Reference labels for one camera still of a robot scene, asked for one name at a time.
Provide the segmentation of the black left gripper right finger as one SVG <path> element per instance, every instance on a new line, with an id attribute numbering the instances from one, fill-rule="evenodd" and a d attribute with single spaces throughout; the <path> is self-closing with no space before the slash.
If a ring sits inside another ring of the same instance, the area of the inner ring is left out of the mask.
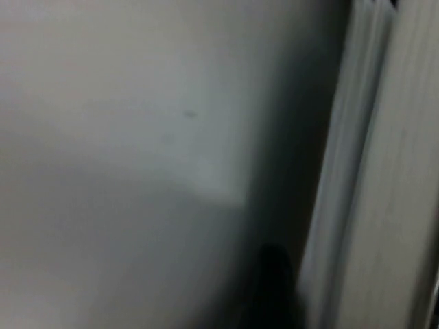
<path id="1" fill-rule="evenodd" d="M 438 289 L 438 284 L 436 284 L 435 286 L 435 297 L 436 297 L 436 301 L 434 304 L 434 309 L 433 309 L 433 314 L 432 314 L 432 329 L 438 329 L 438 324 L 439 324 L 439 289 Z"/>

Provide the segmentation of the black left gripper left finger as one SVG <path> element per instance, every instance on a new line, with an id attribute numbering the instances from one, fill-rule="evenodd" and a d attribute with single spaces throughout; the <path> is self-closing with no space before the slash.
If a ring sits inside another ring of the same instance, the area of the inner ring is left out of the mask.
<path id="1" fill-rule="evenodd" d="M 239 327 L 303 328 L 304 310 L 294 293 L 294 284 L 294 268 L 287 250 L 278 244 L 263 245 Z"/>

